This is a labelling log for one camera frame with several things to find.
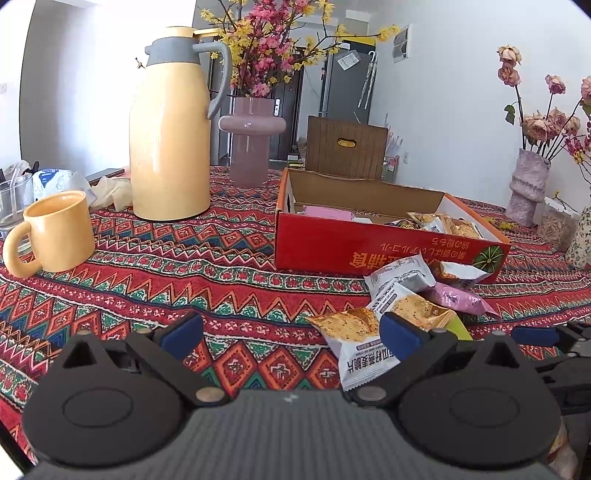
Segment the yellow thermos jug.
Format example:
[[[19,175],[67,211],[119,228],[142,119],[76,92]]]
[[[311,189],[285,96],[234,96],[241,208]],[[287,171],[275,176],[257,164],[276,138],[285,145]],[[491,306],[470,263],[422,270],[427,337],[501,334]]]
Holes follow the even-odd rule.
[[[182,220],[211,206],[211,120],[232,73],[218,36],[217,28],[169,27],[145,47],[129,119],[132,206],[141,219]]]

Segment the green snack packet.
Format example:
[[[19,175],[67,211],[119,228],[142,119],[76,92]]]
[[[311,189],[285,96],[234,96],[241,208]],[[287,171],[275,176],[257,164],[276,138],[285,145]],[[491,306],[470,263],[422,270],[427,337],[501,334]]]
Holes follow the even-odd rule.
[[[446,329],[455,334],[461,341],[472,341],[473,338],[458,315],[454,315]]]

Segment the red cardboard box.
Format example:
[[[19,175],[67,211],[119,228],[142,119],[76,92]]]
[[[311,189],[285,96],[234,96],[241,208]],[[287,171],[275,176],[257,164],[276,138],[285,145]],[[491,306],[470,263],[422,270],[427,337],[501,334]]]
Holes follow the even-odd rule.
[[[304,206],[347,210],[352,221],[305,217]],[[444,214],[476,226],[482,239],[391,226],[408,212]],[[368,275],[403,257],[472,265],[495,279],[510,240],[453,195],[287,169],[276,205],[274,265],[280,270],[344,276]]]

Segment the small pink packet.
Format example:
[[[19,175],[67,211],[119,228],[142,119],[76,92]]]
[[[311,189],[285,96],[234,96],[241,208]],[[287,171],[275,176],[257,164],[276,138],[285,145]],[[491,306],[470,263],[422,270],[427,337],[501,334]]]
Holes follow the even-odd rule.
[[[427,290],[424,296],[427,300],[456,312],[478,316],[499,316],[499,313],[480,296],[444,283],[437,283]]]

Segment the textured pink tall vase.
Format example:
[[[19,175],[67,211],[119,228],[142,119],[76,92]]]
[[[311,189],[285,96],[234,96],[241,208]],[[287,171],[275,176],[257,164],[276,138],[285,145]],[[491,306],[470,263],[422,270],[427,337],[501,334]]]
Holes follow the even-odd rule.
[[[512,192],[505,215],[512,221],[532,227],[537,206],[545,199],[550,164],[533,151],[519,150],[509,188]]]

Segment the clear jar with seeds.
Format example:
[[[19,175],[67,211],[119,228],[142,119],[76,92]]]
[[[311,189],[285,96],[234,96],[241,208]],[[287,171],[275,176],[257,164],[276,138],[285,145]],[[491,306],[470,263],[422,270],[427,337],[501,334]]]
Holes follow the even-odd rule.
[[[572,243],[580,213],[558,197],[546,197],[537,235],[556,251],[565,253]]]

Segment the orange cracker packet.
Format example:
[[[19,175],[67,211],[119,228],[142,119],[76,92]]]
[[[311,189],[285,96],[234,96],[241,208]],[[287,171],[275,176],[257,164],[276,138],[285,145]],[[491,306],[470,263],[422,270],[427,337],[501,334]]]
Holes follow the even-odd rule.
[[[453,310],[438,306],[397,282],[386,284],[368,308],[377,317],[396,314],[424,331],[446,329],[457,318]]]

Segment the silver white snack packet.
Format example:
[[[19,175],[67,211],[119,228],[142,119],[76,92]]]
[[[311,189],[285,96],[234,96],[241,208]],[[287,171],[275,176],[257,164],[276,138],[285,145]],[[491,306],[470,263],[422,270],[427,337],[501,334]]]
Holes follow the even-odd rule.
[[[363,278],[370,297],[375,299],[390,283],[399,283],[420,293],[430,290],[438,282],[452,286],[472,286],[491,276],[478,267],[449,261],[434,260],[430,265],[421,254],[394,260]]]

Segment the pink yellow blossom branches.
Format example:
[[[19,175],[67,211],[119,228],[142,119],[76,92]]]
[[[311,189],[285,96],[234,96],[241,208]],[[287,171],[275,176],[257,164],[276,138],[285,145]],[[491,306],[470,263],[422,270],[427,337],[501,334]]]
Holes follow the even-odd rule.
[[[267,98],[290,83],[305,66],[317,65],[348,39],[385,42],[397,25],[374,34],[355,34],[339,24],[331,28],[331,1],[220,1],[215,10],[199,7],[199,17],[217,30],[231,53],[230,90],[242,97]]]

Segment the dried pink roses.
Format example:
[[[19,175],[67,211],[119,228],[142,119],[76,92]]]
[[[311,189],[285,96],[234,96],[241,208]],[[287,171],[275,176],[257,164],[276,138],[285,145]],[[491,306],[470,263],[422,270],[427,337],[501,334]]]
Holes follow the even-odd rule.
[[[505,121],[512,125],[519,122],[522,150],[537,155],[547,167],[561,152],[567,152],[584,182],[590,185],[590,77],[582,79],[578,99],[568,113],[554,105],[557,96],[567,93],[565,82],[558,75],[547,74],[544,79],[549,95],[546,109],[527,114],[519,90],[520,50],[503,45],[497,49],[497,55],[500,61],[497,76],[516,95],[516,101],[504,109]]]

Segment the pink snack packet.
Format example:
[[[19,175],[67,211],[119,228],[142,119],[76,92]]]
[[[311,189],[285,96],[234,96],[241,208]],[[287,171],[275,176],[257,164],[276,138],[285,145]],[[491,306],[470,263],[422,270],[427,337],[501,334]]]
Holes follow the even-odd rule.
[[[331,207],[307,205],[301,212],[305,217],[320,218],[339,221],[352,221],[353,213],[347,210],[335,209]]]

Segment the small cracker packet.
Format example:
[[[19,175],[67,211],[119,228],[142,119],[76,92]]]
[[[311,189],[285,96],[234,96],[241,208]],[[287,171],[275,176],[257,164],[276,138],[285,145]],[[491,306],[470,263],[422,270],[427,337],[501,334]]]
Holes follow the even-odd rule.
[[[391,226],[442,234],[448,233],[444,220],[437,214],[408,212],[406,218],[395,220],[391,223]]]
[[[444,225],[449,234],[464,238],[482,239],[482,235],[474,224],[463,219],[445,216]]]

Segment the clear glass cup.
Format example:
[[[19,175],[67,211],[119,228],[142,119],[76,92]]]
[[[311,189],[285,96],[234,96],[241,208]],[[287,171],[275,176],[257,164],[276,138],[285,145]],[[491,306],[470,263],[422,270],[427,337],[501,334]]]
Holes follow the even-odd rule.
[[[18,176],[14,183],[1,183],[1,235],[23,221],[24,210],[34,202],[34,187],[31,174]]]

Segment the patterned red tablecloth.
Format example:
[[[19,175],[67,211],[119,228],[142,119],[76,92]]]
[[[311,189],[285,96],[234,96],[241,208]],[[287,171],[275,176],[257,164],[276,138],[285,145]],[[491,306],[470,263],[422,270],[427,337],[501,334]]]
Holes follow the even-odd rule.
[[[13,439],[12,453],[32,459],[24,406],[81,331],[115,340],[195,312],[204,319],[204,340],[186,366],[225,391],[339,387],[337,359],[308,317],[367,305],[367,275],[276,268],[281,175],[270,171],[262,186],[240,188],[215,167],[211,207],[197,217],[150,222],[129,209],[98,210],[96,249],[85,263],[23,279],[2,273],[1,429]],[[459,200],[485,220],[508,220],[498,206]],[[499,316],[465,316],[471,336],[588,321],[589,271],[569,266],[531,228],[500,232],[509,254],[498,276],[475,289]]]

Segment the fallen yellow petals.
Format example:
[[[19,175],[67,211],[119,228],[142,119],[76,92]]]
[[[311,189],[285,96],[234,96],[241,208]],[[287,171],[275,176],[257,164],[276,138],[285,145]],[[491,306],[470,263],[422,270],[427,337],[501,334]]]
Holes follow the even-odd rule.
[[[494,217],[486,217],[486,220],[499,231],[515,231],[517,228],[517,225],[512,221]]]

